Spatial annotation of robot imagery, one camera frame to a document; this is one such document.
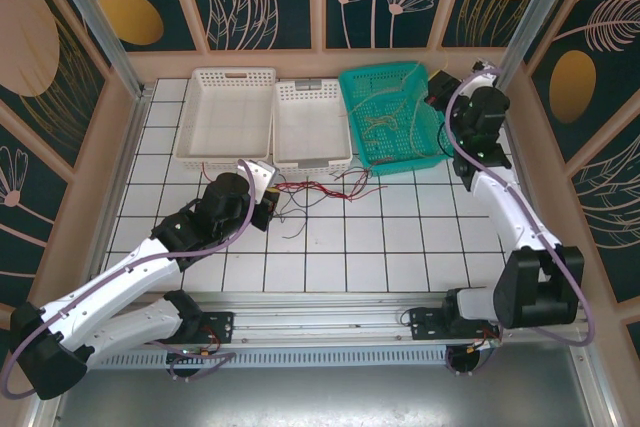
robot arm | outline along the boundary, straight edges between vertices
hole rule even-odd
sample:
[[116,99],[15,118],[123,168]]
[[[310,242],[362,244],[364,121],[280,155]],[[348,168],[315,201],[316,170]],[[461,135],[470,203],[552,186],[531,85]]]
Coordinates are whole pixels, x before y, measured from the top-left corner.
[[[255,186],[251,223],[265,231],[279,196],[267,190],[277,171],[262,162],[247,162],[247,167]],[[13,312],[12,352],[37,329],[49,324],[17,360],[40,398],[51,399],[66,392],[89,368],[117,352],[158,339],[167,343],[189,341],[199,328],[202,312],[182,290],[168,292],[150,306],[112,317],[154,284],[202,258],[167,258],[163,254],[209,250],[238,231],[249,212],[246,178],[244,170],[220,174],[207,186],[202,199],[195,199],[166,217],[119,264],[41,309],[26,303]],[[158,258],[127,269],[127,265],[152,255]],[[69,310],[88,292],[91,293]]]
[[[474,70],[484,70],[481,63]],[[578,298],[541,242],[555,247],[579,284],[584,259],[576,247],[564,247],[533,214],[523,197],[511,164],[498,143],[499,131],[509,108],[509,99],[493,83],[495,76],[478,76],[456,99],[451,129],[459,144],[475,160],[509,185],[507,190],[488,173],[454,153],[453,166],[467,189],[489,212],[502,245],[509,255],[495,287],[454,289],[443,304],[447,328],[453,332],[468,322],[500,322],[505,328],[567,324],[575,320]],[[444,111],[460,82],[441,72],[429,81],[427,103]],[[519,197],[514,199],[511,192]],[[538,232],[521,209],[528,209]]]

teal plastic basket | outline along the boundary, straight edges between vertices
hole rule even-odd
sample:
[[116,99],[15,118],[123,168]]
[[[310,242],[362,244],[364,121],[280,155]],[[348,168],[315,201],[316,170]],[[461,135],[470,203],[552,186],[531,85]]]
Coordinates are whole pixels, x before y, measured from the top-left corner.
[[374,174],[435,166],[447,158],[438,135],[451,154],[449,139],[440,129],[444,115],[424,102],[424,66],[401,62],[349,70],[340,75],[340,86],[360,159]]

metal bracket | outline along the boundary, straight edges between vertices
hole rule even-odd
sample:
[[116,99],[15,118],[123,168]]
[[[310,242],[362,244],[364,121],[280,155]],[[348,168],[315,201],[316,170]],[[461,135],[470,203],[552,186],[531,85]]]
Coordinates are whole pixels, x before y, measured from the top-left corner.
[[296,90],[320,90],[322,79],[296,80]]
[[486,320],[462,320],[456,325],[447,325],[442,308],[416,307],[410,309],[409,324],[413,340],[477,339],[484,330],[499,334],[498,327]]
[[[271,187],[273,179],[278,175],[278,169],[262,161],[254,162],[252,160],[246,160],[245,162],[253,175],[253,181],[256,186],[256,204],[259,204],[262,202],[265,191]],[[244,168],[238,166],[236,173],[244,179],[249,180]]]
[[[205,345],[215,343],[213,339],[211,339],[208,332],[209,329],[211,329],[220,341],[220,344],[230,344],[233,337],[234,317],[235,314],[233,312],[203,312],[198,330],[196,330],[196,333],[193,334],[193,336],[190,339],[186,340],[184,343]],[[169,365],[176,359],[176,364],[190,363],[191,361],[191,359],[183,358],[178,354],[168,352],[165,364]],[[183,372],[182,375],[188,377],[189,375],[194,374],[196,371],[197,370]]]

red wire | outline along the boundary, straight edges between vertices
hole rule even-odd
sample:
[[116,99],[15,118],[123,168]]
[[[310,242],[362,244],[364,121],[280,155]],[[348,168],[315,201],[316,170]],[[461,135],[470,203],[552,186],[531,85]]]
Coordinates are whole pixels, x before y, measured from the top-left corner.
[[207,348],[205,350],[209,350],[209,347],[211,347],[213,345],[214,341],[216,343],[216,352],[218,350],[220,350],[220,339],[218,339],[218,336],[215,334],[213,329],[210,326],[205,325],[200,330],[207,330],[209,332],[209,336],[211,337],[211,342],[209,343],[209,345],[207,346]]
[[494,334],[493,332],[491,332],[489,329],[487,329],[486,327],[483,327],[482,330],[484,331],[484,336],[485,338],[487,337],[487,335],[490,335],[491,337],[495,338],[495,339],[500,339],[500,337],[498,337],[496,334]]
[[207,172],[204,170],[204,162],[202,163],[202,175],[204,175],[204,178],[207,179],[209,182],[213,182],[213,180],[209,178],[209,176],[207,175]]
[[275,188],[280,192],[285,192],[288,194],[297,194],[298,192],[302,192],[303,190],[315,190],[318,192],[322,192],[327,197],[335,198],[335,199],[344,199],[349,202],[361,199],[372,192],[376,192],[380,189],[384,189],[385,186],[374,187],[370,191],[363,193],[364,189],[367,186],[367,182],[369,180],[370,171],[367,169],[362,169],[362,171],[352,171],[345,172],[342,175],[338,176],[336,180],[343,178],[346,175],[351,174],[360,174],[360,178],[353,184],[353,189],[350,194],[345,194],[344,192],[338,192],[335,190],[330,190],[326,186],[322,185],[320,182],[316,182],[315,180],[305,181],[305,182],[282,182],[280,184],[276,184]]

purple cable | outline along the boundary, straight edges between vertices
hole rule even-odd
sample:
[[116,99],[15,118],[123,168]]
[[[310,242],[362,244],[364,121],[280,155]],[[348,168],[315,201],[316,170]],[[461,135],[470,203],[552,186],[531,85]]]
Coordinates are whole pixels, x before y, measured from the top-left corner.
[[471,76],[467,77],[465,80],[462,81],[462,83],[454,91],[453,95],[451,96],[451,99],[449,100],[449,104],[447,105],[447,110],[446,110],[446,113],[445,113],[445,130],[447,132],[447,137],[449,138],[449,142],[451,142],[451,145],[453,146],[453,148],[456,149],[458,151],[458,153],[465,160],[469,161],[469,163],[471,165],[473,165],[474,167],[476,167],[478,170],[486,173],[489,177],[491,177],[498,184],[500,184],[502,187],[504,187],[505,191],[509,192],[509,194],[514,198],[514,200],[516,201],[516,203],[520,207],[520,210],[522,210],[522,212],[524,213],[525,217],[527,218],[527,221],[529,222],[529,225],[531,226],[531,229],[534,231],[536,236],[540,239],[540,242],[542,243],[544,248],[547,249],[547,252],[549,252],[549,255],[551,255],[551,258],[553,259],[555,264],[558,266],[558,268],[560,269],[562,274],[566,277],[567,282],[569,282],[569,285],[571,286],[571,288],[575,292],[576,296],[578,297],[578,300],[582,304],[585,316],[587,318],[587,324],[588,324],[587,335],[586,335],[586,337],[584,339],[582,339],[582,340],[567,339],[567,338],[562,337],[562,336],[560,336],[558,334],[555,334],[553,332],[549,332],[549,331],[544,330],[544,329],[540,329],[538,327],[534,327],[533,330],[535,330],[536,332],[538,332],[540,334],[546,335],[547,337],[550,337],[550,338],[552,338],[554,340],[557,340],[558,342],[562,342],[564,344],[571,345],[573,347],[584,347],[586,345],[589,345],[593,341],[593,338],[594,338],[595,333],[596,333],[596,328],[595,328],[595,322],[593,320],[593,313],[591,311],[591,306],[589,305],[589,302],[587,302],[586,297],[582,293],[582,290],[580,289],[580,286],[575,281],[575,279],[573,278],[573,276],[569,272],[569,269],[567,269],[567,266],[562,261],[560,256],[556,253],[556,251],[553,248],[553,246],[547,241],[547,239],[543,235],[541,235],[542,231],[538,227],[538,223],[535,221],[533,215],[531,214],[531,211],[529,210],[527,204],[522,199],[522,197],[520,197],[519,193],[511,185],[509,185],[507,183],[507,181],[505,181],[502,177],[500,177],[496,173],[492,172],[491,170],[486,168],[484,165],[482,165],[480,162],[478,162],[476,159],[474,159],[471,155],[469,155],[458,144],[458,142],[456,142],[456,139],[455,139],[455,137],[453,135],[453,132],[451,131],[451,114],[453,112],[453,105],[454,105],[456,99],[458,98],[458,96],[460,95],[460,93],[462,92],[462,90],[464,90],[464,88],[467,85],[469,85],[473,80],[475,80],[476,78],[478,78],[478,77],[480,77],[482,75],[485,75],[485,74],[499,75],[500,72],[501,71],[499,69],[481,70],[481,71],[475,72],[474,74],[472,74]]
[[9,376],[11,375],[11,371],[13,370],[13,368],[15,367],[15,364],[18,361],[18,357],[20,357],[20,354],[22,354],[22,352],[24,352],[24,350],[29,346],[29,344],[33,342],[33,339],[35,339],[42,332],[47,330],[53,323],[62,319],[63,316],[71,312],[71,310],[73,310],[80,302],[82,302],[84,299],[89,297],[91,294],[93,294],[97,290],[107,285],[109,282],[111,282],[115,278],[119,277],[120,275],[126,272],[130,272],[132,269],[136,268],[141,264],[144,264],[146,262],[151,262],[152,260],[176,259],[176,258],[186,258],[186,257],[206,257],[215,252],[226,249],[229,245],[233,244],[236,240],[238,240],[238,237],[242,235],[242,233],[247,229],[247,227],[249,226],[249,223],[251,222],[251,217],[253,216],[253,210],[255,208],[255,201],[256,201],[256,185],[253,180],[253,174],[251,173],[251,169],[249,168],[247,163],[242,159],[238,160],[238,164],[240,164],[240,166],[247,173],[247,177],[249,180],[250,201],[249,201],[249,210],[247,212],[247,216],[244,218],[244,222],[242,222],[242,225],[240,226],[238,231],[232,237],[229,237],[225,242],[223,242],[220,245],[211,247],[210,249],[199,250],[197,252],[169,252],[165,254],[148,255],[147,257],[137,259],[129,264],[122,266],[120,269],[116,270],[109,277],[105,277],[100,282],[97,282],[94,286],[92,286],[91,288],[87,289],[85,292],[80,294],[69,305],[60,309],[58,313],[56,313],[53,317],[51,317],[49,320],[43,323],[40,327],[38,327],[33,332],[31,332],[31,334],[29,334],[27,338],[24,339],[20,343],[20,345],[18,345],[18,347],[13,352],[11,357],[9,357],[9,361],[7,362],[7,365],[2,371],[2,375],[0,375],[0,392],[2,393],[2,395],[9,400],[20,400],[20,399],[29,397],[30,395],[33,395],[35,393],[34,389],[27,390],[26,392],[21,392],[19,394],[14,394],[13,392],[9,391]]

